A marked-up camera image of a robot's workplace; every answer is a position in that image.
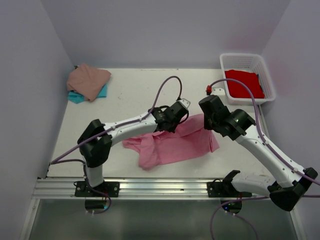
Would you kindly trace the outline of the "pink polo shirt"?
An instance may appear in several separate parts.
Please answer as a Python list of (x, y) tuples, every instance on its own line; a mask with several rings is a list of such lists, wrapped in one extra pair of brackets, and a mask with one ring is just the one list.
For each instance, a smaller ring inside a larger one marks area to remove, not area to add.
[(211, 130), (204, 128), (204, 115), (190, 116), (175, 132), (157, 131), (122, 141), (139, 154), (138, 166), (145, 171), (213, 153), (220, 145)]

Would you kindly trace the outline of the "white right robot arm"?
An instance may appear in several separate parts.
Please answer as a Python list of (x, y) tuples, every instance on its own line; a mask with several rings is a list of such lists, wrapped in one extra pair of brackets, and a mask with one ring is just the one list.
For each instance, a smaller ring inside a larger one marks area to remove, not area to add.
[(318, 176), (283, 153), (262, 132), (259, 120), (242, 109), (230, 112), (217, 95), (199, 101), (204, 128), (229, 137), (247, 149), (271, 176), (249, 175), (232, 170), (223, 180), (214, 180), (208, 188), (220, 197), (238, 197), (241, 193), (268, 197), (280, 209), (290, 212)]

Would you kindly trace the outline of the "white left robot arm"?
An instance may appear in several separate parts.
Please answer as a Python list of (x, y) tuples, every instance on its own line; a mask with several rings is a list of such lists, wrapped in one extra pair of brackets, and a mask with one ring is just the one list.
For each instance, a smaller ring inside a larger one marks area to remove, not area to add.
[(85, 160), (87, 192), (95, 197), (103, 193), (103, 164), (114, 145), (139, 135), (163, 131), (173, 133), (181, 119), (189, 115), (190, 104), (182, 98), (167, 108), (154, 107), (149, 112), (124, 121), (91, 121), (77, 141), (80, 154)]

